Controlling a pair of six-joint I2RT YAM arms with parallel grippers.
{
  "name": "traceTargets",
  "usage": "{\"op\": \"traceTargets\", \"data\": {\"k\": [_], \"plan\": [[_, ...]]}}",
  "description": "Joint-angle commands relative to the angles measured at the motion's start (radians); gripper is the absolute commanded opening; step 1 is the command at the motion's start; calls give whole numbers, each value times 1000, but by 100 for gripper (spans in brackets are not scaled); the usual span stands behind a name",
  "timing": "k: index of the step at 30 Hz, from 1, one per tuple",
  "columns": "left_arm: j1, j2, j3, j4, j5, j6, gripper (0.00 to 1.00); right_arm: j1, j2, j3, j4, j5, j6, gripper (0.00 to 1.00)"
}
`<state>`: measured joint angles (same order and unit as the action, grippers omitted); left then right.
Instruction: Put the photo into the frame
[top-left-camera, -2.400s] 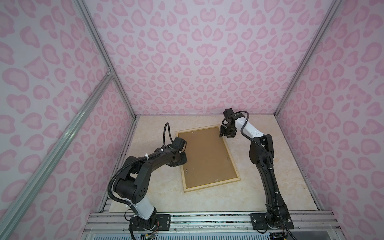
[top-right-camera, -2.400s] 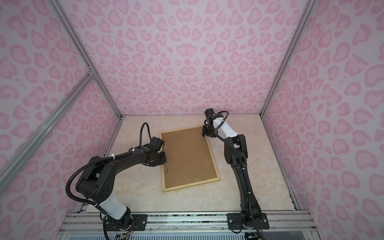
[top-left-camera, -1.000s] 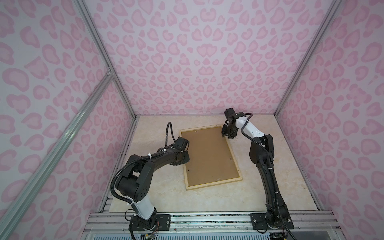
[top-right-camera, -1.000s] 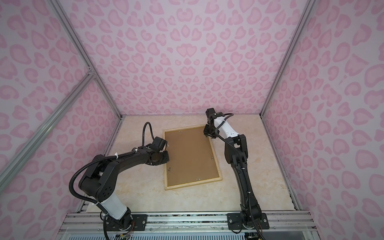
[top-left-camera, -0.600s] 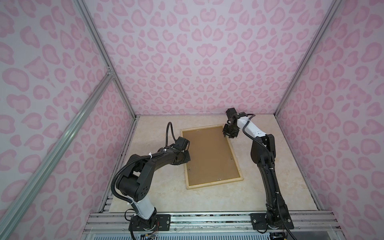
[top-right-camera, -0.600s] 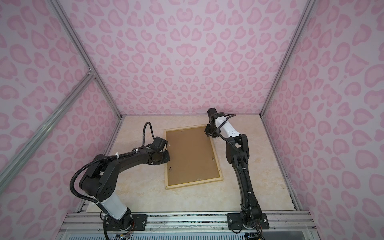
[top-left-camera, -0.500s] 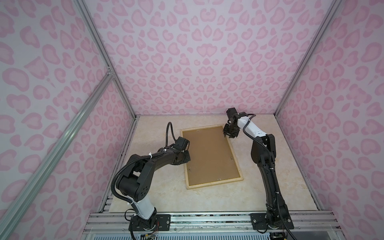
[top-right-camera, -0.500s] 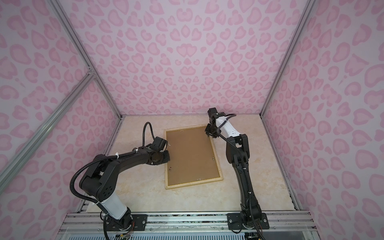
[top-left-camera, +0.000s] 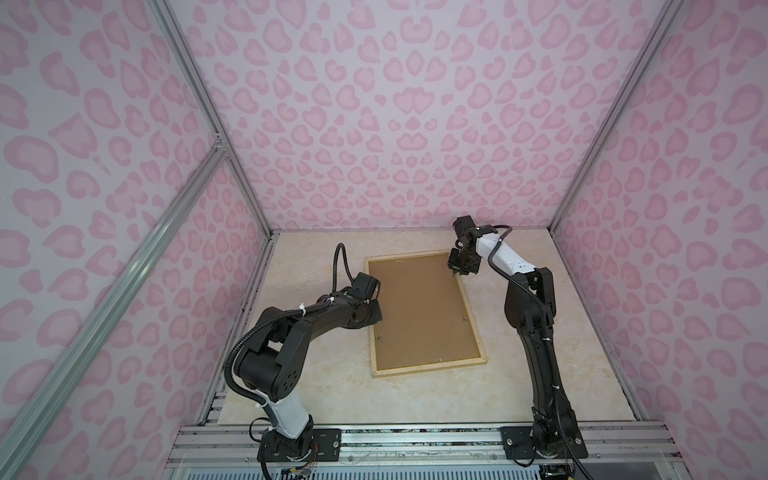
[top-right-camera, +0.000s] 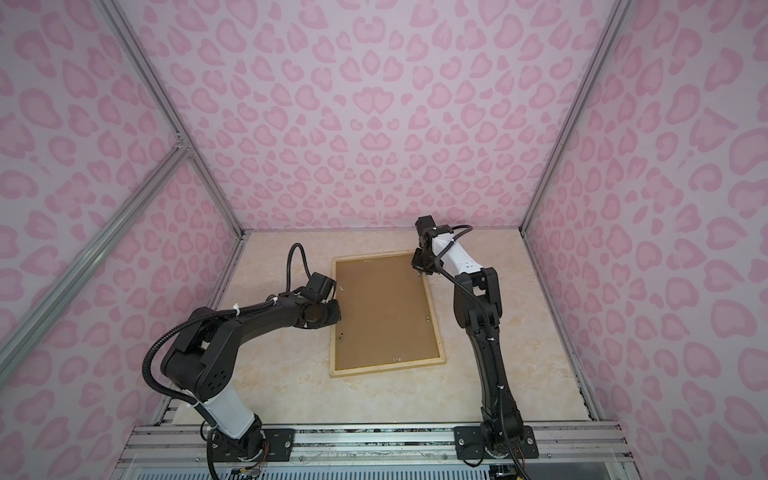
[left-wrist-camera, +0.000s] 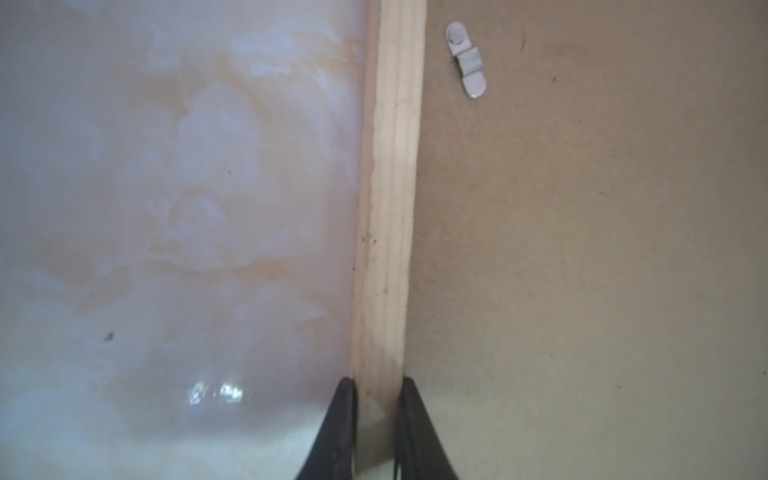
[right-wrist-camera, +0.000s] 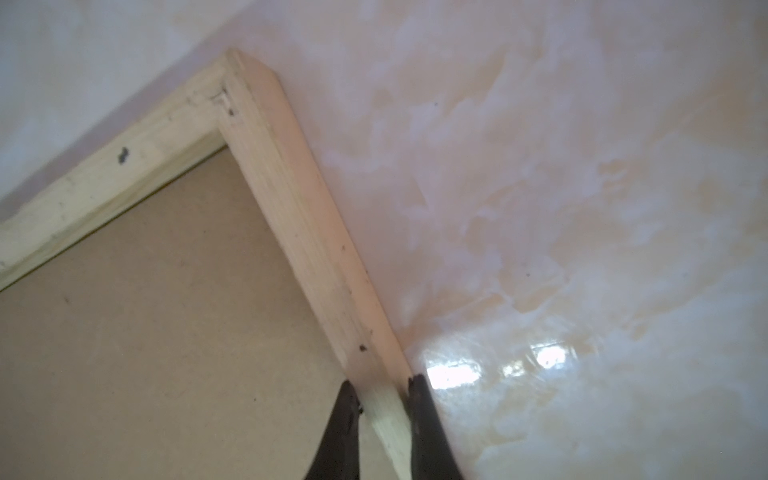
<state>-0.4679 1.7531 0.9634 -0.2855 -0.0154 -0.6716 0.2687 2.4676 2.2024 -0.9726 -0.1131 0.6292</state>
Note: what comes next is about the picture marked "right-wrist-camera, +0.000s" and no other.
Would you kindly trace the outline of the light wooden picture frame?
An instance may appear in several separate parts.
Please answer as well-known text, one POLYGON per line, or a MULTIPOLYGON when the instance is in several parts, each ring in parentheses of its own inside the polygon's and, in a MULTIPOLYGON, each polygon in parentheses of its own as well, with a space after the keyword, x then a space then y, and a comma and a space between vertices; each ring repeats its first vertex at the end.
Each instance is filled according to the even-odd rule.
POLYGON ((9 286, 221 149, 233 154, 397 476, 412 374, 275 72, 230 49, 1 224, 9 286))

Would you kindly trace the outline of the brown cardboard backing board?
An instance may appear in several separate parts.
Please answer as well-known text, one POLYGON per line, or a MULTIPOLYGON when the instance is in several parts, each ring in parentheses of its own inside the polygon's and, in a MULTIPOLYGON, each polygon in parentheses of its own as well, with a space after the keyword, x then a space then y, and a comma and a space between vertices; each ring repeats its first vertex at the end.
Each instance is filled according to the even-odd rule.
POLYGON ((343 373, 223 151, 1 295, 5 479, 301 479, 343 373))

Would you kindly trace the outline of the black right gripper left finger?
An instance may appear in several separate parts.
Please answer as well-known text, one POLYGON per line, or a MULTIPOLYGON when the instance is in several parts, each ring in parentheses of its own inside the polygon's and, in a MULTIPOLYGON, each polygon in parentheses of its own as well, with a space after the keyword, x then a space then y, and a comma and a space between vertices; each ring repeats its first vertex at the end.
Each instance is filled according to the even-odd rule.
POLYGON ((359 420, 362 405, 356 390, 345 380, 306 480, 358 480, 360 478, 359 420))

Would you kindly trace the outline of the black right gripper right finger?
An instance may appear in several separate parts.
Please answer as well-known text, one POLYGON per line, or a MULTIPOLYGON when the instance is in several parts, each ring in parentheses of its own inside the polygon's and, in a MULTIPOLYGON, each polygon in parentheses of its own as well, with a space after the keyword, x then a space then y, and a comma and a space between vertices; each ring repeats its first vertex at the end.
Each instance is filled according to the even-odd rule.
POLYGON ((407 412, 411 425, 413 480, 462 480, 423 374, 408 380, 407 412))

